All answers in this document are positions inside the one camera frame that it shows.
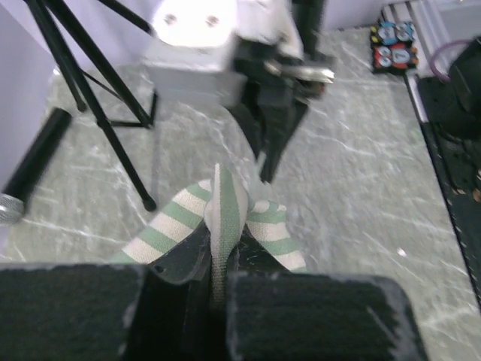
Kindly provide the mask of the green striped pet tent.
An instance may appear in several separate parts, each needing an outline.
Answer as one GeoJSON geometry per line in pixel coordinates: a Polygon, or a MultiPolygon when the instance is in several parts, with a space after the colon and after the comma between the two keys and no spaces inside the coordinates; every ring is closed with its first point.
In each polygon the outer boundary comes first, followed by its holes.
{"type": "Polygon", "coordinates": [[[252,199],[237,176],[220,164],[216,164],[211,179],[179,191],[111,261],[151,263],[201,225],[210,233],[213,283],[210,302],[214,310],[225,304],[228,256],[240,242],[244,230],[287,270],[307,270],[301,251],[286,228],[286,207],[269,200],[252,199]]]}

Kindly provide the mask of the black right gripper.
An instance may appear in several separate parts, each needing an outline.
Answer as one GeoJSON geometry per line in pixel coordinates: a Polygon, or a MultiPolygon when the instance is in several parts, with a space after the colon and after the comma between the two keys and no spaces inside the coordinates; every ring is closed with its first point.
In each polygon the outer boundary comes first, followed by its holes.
{"type": "Polygon", "coordinates": [[[240,43],[234,69],[253,83],[293,86],[287,99],[259,96],[265,154],[262,182],[271,183],[282,155],[325,85],[335,79],[335,57],[317,49],[324,1],[239,1],[240,43]]]}

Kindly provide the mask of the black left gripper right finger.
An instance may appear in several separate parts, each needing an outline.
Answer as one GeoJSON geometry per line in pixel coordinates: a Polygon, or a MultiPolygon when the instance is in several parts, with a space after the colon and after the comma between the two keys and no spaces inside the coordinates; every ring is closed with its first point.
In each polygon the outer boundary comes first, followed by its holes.
{"type": "Polygon", "coordinates": [[[294,273],[248,232],[228,258],[232,360],[425,360],[410,300],[390,278],[294,273]]]}

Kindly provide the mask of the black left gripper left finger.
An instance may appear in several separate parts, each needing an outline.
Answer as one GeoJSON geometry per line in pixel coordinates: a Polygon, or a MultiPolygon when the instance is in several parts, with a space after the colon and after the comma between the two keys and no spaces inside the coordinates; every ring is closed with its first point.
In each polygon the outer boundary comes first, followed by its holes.
{"type": "Polygon", "coordinates": [[[201,360],[210,234],[148,265],[4,264],[3,360],[201,360]]]}

